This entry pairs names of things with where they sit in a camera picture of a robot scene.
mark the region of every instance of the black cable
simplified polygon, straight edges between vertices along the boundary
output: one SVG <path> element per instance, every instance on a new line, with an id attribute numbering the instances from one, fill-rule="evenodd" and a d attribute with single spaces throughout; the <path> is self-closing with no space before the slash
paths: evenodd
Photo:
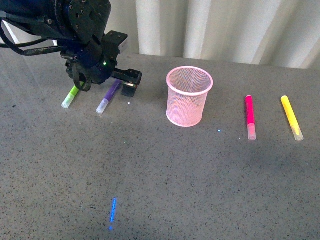
<path id="1" fill-rule="evenodd" d="M 36 48 L 36 49 L 28 49 L 28 50 L 21 50 L 16 47 L 6 36 L 5 31 L 1 26 L 2 20 L 0 21 L 0 37 L 2 38 L 3 42 L 14 52 L 22 56 L 36 56 L 36 55 L 44 55 L 44 54 L 52 54 L 57 52 L 62 52 L 67 50 L 67 46 L 50 46 L 50 47 L 43 47 L 43 48 Z"/>
<path id="2" fill-rule="evenodd" d="M 33 45 L 37 45 L 37 44 L 41 44 L 45 41 L 47 41 L 48 39 L 38 39 L 35 41 L 31 41 L 31 42 L 26 42 L 26 43 L 21 43 L 21 44 L 15 44 L 15 46 L 17 48 L 25 48 L 25 47 L 31 47 Z M 9 49 L 9 47 L 6 44 L 0 43 L 0 48 L 1 49 Z"/>

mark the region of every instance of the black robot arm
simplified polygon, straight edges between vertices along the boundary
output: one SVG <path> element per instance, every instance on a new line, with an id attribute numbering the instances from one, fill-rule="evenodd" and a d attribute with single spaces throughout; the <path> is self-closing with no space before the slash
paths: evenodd
<path id="1" fill-rule="evenodd" d="M 109 0 L 1 0 L 1 23 L 5 20 L 42 39 L 13 44 L 0 24 L 0 37 L 5 43 L 0 47 L 23 56 L 61 52 L 66 59 L 66 72 L 79 90 L 87 92 L 92 84 L 100 85 L 114 77 L 124 81 L 122 94 L 133 97 L 142 73 L 116 68 L 128 35 L 115 31 L 104 34 L 110 12 Z M 45 40 L 56 40 L 58 46 L 19 49 Z"/>

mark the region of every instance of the pink mesh cup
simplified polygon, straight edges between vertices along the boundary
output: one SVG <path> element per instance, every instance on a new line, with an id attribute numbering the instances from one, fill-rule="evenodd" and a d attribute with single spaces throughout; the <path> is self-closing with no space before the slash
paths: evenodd
<path id="1" fill-rule="evenodd" d="M 181 66 L 166 76 L 169 86 L 166 116 L 175 125 L 192 127 L 200 123 L 208 92 L 214 80 L 206 71 Z"/>

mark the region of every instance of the blue light spot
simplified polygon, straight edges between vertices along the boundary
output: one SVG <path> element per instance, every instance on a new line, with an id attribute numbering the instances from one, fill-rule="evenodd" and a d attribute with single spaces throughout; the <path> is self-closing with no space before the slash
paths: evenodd
<path id="1" fill-rule="evenodd" d="M 110 223 L 112 224 L 115 221 L 115 214 L 116 214 L 116 207 L 117 207 L 117 199 L 113 199 L 111 213 L 110 213 Z"/>

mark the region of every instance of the gray countertop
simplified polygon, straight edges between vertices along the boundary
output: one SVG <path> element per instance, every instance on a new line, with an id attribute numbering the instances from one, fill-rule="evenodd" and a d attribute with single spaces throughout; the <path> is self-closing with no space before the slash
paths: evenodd
<path id="1" fill-rule="evenodd" d="M 319 72 L 145 55 L 118 62 L 141 71 L 141 85 L 100 117 L 112 81 L 63 109 L 73 81 L 58 54 L 0 51 L 0 239 L 320 239 Z M 179 66 L 214 80 L 190 128 L 166 116 L 166 76 Z"/>

